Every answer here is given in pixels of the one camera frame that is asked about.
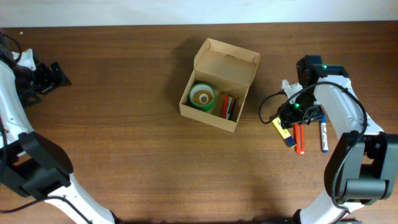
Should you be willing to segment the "orange utility knife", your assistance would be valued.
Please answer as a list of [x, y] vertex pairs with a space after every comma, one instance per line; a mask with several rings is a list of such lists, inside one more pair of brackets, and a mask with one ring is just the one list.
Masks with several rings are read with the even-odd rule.
[[303, 125], [295, 123], [294, 125], [294, 134], [295, 134], [295, 151], [297, 154], [304, 155], [305, 153], [305, 141], [304, 141], [304, 131]]

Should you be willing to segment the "blue white marker pen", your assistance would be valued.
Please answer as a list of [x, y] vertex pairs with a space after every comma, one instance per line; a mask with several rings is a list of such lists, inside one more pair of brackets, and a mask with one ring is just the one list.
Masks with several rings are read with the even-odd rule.
[[326, 128], [326, 116], [320, 121], [320, 131], [321, 131], [321, 140], [322, 140], [322, 152], [328, 153], [328, 141], [327, 141], [327, 128]]

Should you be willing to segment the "yellow highlighter marker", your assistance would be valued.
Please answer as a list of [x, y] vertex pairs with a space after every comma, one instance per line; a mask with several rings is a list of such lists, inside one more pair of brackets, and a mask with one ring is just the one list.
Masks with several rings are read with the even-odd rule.
[[285, 141], [285, 143], [288, 145], [288, 147], [295, 147], [297, 145], [295, 142], [295, 139], [291, 136], [289, 131], [282, 127], [279, 117], [276, 117], [275, 119], [273, 119], [272, 124], [274, 125], [276, 130], [279, 132], [279, 134], [282, 136], [282, 139]]

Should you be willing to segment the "brown cardboard box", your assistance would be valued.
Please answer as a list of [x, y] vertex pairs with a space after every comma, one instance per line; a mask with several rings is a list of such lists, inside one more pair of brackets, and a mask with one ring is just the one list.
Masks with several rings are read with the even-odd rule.
[[[233, 133], [260, 58], [260, 53], [207, 38], [194, 58], [193, 71], [179, 102], [180, 114]], [[195, 109], [189, 102], [189, 91], [197, 83], [215, 89], [215, 105], [209, 112]], [[225, 95], [237, 98], [230, 120], [221, 117]]]

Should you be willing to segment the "small yellow tape roll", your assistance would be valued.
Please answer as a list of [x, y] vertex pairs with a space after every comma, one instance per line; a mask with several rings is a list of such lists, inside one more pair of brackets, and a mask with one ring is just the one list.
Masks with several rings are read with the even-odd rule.
[[212, 101], [213, 97], [210, 93], [207, 92], [203, 92], [203, 93], [196, 93], [194, 100], [195, 103], [197, 103], [198, 105], [207, 105], [208, 103], [210, 103]]

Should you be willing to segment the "green tape roll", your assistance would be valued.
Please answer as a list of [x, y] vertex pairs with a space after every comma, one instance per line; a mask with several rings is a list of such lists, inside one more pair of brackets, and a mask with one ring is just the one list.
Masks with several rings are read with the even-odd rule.
[[215, 89], [207, 83], [197, 83], [189, 91], [190, 104], [200, 111], [209, 112], [215, 105]]

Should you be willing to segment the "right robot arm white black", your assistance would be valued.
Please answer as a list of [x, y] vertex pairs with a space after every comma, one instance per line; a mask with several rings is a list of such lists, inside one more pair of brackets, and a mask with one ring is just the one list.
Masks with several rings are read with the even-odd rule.
[[387, 134], [356, 97], [347, 71], [318, 55], [297, 62], [299, 83], [283, 83], [288, 100], [277, 114], [283, 128], [328, 116], [338, 143], [324, 171], [323, 192], [293, 216], [294, 223], [338, 223], [351, 212], [392, 194], [397, 135]]

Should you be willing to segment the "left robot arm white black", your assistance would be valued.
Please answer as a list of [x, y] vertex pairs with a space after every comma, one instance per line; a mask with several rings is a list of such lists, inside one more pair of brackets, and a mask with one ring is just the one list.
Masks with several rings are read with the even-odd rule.
[[71, 81], [58, 62], [47, 66], [32, 49], [13, 52], [7, 43], [11, 38], [1, 34], [1, 183], [35, 200], [9, 212], [46, 202], [75, 223], [121, 223], [78, 183], [67, 153], [35, 132], [25, 114], [42, 95]]

